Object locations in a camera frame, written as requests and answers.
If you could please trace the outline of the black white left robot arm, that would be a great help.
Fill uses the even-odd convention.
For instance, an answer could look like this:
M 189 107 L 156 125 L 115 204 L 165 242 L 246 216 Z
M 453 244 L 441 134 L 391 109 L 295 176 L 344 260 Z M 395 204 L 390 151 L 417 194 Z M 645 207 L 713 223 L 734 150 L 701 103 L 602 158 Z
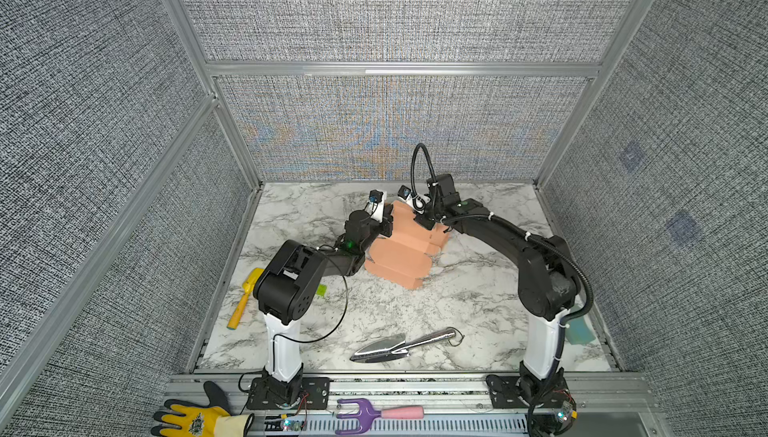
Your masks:
M 334 245 L 311 247 L 287 240 L 258 279 L 253 297 L 264 316 L 270 341 L 266 374 L 281 385 L 300 378 L 300 320 L 308 312 L 326 276 L 351 277 L 363 266 L 379 237 L 393 231 L 393 206 L 370 202 L 353 211 Z

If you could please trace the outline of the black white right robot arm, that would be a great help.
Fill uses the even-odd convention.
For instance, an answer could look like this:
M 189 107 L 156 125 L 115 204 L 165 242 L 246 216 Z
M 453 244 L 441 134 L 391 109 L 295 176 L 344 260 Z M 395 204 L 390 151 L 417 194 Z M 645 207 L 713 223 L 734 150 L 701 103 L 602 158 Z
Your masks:
M 422 156 L 429 178 L 427 194 L 411 189 L 415 221 L 428 230 L 441 224 L 475 238 L 509 259 L 518 269 L 517 296 L 528 313 L 528 344 L 520 374 L 539 388 L 555 380 L 565 341 L 565 328 L 592 310 L 594 292 L 585 272 L 574 262 L 567 242 L 531 233 L 496 215 L 475 199 L 463 199 L 449 174 L 438 174 L 427 146 L 418 143 L 410 163 L 415 183 Z

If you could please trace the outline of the silver metal garden trowel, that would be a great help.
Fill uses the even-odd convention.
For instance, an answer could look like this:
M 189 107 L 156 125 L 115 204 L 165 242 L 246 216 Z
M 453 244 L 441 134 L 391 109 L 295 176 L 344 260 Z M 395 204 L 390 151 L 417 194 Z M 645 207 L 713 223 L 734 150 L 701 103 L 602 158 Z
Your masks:
M 408 340 L 403 333 L 379 339 L 356 350 L 349 358 L 353 363 L 383 363 L 406 358 L 414 348 L 446 342 L 452 347 L 463 343 L 464 334 L 455 327 L 446 327 Z

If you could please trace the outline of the yellow toy shovel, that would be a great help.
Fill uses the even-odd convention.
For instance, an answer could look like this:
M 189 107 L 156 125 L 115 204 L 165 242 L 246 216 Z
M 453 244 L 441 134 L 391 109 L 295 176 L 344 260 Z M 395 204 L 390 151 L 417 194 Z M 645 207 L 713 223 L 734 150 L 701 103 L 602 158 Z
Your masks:
M 232 313 L 232 316 L 230 317 L 228 323 L 227 323 L 227 329 L 228 330 L 236 330 L 242 320 L 242 317 L 245 313 L 247 304 L 249 299 L 252 297 L 253 290 L 255 288 L 256 283 L 258 282 L 259 278 L 263 274 L 264 270 L 262 268 L 254 268 L 244 283 L 242 284 L 242 290 L 243 293 L 241 295 L 240 300 L 238 301 L 238 304 L 235 308 L 235 310 Z

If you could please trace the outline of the purple pink garden fork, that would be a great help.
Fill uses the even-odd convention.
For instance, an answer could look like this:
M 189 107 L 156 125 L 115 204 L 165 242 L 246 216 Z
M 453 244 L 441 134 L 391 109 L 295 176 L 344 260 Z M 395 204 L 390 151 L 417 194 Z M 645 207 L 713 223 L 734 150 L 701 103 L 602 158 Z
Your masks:
M 339 399 L 339 405 L 356 405 L 357 410 L 352 413 L 338 414 L 339 420 L 354 420 L 355 426 L 351 429 L 336 430 L 337 436 L 358 436 L 371 430 L 377 419 L 390 420 L 422 420 L 425 411 L 422 406 L 404 406 L 378 410 L 365 398 Z

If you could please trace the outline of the green sponge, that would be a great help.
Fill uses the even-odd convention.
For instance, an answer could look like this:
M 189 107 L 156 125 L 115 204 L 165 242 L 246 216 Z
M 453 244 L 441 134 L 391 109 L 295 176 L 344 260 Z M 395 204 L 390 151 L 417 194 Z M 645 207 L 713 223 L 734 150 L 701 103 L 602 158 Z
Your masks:
M 567 323 L 565 338 L 571 345 L 586 346 L 596 340 L 596 335 L 589 319 L 583 316 Z

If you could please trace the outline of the yellow black work glove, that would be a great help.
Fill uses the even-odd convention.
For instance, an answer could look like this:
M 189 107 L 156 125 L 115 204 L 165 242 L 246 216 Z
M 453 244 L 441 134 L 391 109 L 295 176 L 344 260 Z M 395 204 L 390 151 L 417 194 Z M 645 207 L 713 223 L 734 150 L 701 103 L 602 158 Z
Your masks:
M 205 381 L 203 390 L 208 399 L 204 404 L 166 400 L 164 408 L 153 415 L 155 425 L 150 434 L 166 437 L 246 436 L 253 425 L 254 415 L 233 414 L 226 393 L 213 381 Z

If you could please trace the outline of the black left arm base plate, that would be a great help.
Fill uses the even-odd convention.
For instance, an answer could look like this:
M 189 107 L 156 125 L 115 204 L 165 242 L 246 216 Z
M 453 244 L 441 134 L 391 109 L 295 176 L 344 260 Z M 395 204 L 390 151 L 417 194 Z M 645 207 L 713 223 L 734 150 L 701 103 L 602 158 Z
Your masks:
M 248 410 L 289 410 L 302 407 L 308 410 L 326 410 L 332 380 L 326 377 L 302 377 L 282 382 L 271 376 L 255 378 L 248 391 Z

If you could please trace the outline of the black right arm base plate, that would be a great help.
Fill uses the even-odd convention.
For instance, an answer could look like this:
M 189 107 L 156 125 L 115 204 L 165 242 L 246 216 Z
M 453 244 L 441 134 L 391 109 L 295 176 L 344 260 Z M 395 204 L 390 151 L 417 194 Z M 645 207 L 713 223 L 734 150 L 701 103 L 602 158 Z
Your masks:
M 489 374 L 485 377 L 491 405 L 494 409 L 523 409 L 541 390 L 543 381 L 530 375 L 501 376 Z

